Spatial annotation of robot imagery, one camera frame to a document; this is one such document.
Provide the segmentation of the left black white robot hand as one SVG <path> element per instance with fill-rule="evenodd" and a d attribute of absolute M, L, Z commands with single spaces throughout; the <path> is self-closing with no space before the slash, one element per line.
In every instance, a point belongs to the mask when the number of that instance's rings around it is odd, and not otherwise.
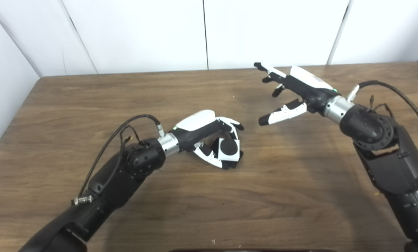
<path fill-rule="evenodd" d="M 236 168 L 244 155 L 240 149 L 238 130 L 244 130 L 240 122 L 217 117 L 213 110 L 201 110 L 178 122 L 169 133 L 177 140 L 179 152 L 193 152 L 205 162 L 228 170 Z M 210 146 L 202 142 L 219 131 L 228 133 L 229 138 L 216 138 Z"/>

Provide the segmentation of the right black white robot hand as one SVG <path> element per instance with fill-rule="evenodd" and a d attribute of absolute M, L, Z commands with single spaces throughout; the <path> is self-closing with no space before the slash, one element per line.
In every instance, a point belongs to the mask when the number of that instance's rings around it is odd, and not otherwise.
<path fill-rule="evenodd" d="M 325 110 L 329 101 L 339 95 L 332 86 L 298 66 L 292 66 L 289 74 L 285 74 L 263 62 L 255 62 L 254 67 L 267 73 L 268 76 L 262 79 L 263 83 L 278 83 L 278 86 L 272 92 L 272 97 L 276 98 L 283 91 L 289 90 L 302 99 L 295 99 L 272 113 L 260 117 L 258 120 L 260 126 L 291 119 L 307 111 L 319 113 L 326 117 L 327 112 Z"/>

